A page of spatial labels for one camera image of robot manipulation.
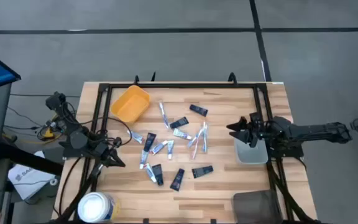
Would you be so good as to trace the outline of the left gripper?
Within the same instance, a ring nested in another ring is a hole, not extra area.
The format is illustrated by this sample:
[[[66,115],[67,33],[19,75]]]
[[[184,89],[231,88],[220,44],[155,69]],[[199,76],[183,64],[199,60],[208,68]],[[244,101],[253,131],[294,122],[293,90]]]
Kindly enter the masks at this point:
[[[125,167],[125,163],[119,158],[117,151],[108,143],[97,143],[92,153],[95,161],[102,162],[105,167]]]

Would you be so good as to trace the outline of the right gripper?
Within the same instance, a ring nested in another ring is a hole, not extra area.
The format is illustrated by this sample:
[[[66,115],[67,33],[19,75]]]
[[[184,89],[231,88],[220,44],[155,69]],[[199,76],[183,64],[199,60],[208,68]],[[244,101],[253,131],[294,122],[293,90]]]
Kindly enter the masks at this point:
[[[271,140],[273,132],[267,127],[267,123],[262,121],[258,112],[250,114],[250,121],[247,122],[244,116],[241,116],[236,123],[228,124],[227,129],[233,130],[230,136],[249,144],[251,148],[256,147],[259,140]]]

